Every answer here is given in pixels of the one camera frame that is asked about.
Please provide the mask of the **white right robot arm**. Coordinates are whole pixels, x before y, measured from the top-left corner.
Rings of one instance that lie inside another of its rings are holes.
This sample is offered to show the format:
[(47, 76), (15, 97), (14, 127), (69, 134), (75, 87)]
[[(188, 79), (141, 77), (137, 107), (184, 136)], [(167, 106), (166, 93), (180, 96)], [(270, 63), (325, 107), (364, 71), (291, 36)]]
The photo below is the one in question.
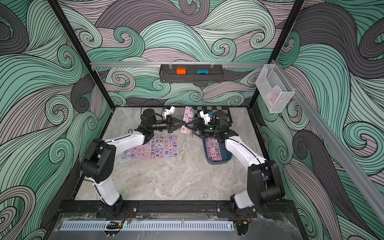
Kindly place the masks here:
[(214, 138), (224, 144), (225, 149), (247, 170), (247, 189), (231, 197), (235, 210), (257, 208), (284, 197), (278, 164), (261, 157), (248, 147), (240, 135), (230, 129), (223, 111), (217, 111), (212, 115), (203, 114), (199, 119), (187, 123), (186, 127), (202, 139)]

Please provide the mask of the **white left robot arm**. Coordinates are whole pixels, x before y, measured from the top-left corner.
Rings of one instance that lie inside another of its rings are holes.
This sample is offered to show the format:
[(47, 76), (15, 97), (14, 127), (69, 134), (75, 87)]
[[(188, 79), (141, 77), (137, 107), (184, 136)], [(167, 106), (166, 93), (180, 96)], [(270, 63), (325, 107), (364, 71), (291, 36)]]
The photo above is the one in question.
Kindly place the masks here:
[(165, 110), (163, 118), (157, 120), (158, 114), (153, 109), (146, 109), (140, 116), (140, 124), (132, 133), (109, 140), (92, 140), (80, 163), (80, 170), (93, 183), (104, 205), (116, 208), (122, 201), (111, 177), (116, 155), (147, 144), (155, 131), (173, 133), (180, 129), (186, 122), (174, 118), (173, 112), (173, 107)]

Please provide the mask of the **pink sticker sheet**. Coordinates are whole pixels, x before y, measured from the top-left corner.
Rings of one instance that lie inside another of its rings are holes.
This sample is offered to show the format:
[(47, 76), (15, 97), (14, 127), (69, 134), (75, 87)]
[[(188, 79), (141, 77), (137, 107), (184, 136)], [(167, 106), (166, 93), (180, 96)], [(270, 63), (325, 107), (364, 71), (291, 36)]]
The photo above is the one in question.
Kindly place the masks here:
[(136, 149), (137, 160), (149, 160), (151, 158), (152, 146), (151, 143), (138, 146)]
[(150, 159), (163, 159), (164, 158), (164, 137), (153, 137), (150, 142), (151, 152)]
[[(194, 120), (194, 117), (195, 117), (195, 110), (193, 108), (191, 108), (191, 107), (185, 107), (183, 121), (185, 123), (190, 123), (190, 122), (192, 122)], [(187, 134), (187, 135), (190, 135), (190, 136), (193, 135), (193, 131), (188, 129), (186, 126), (182, 126), (181, 133), (182, 134)]]
[(140, 159), (140, 148), (134, 147), (123, 152), (122, 159)]
[(178, 137), (175, 135), (164, 138), (164, 158), (173, 159), (178, 157)]

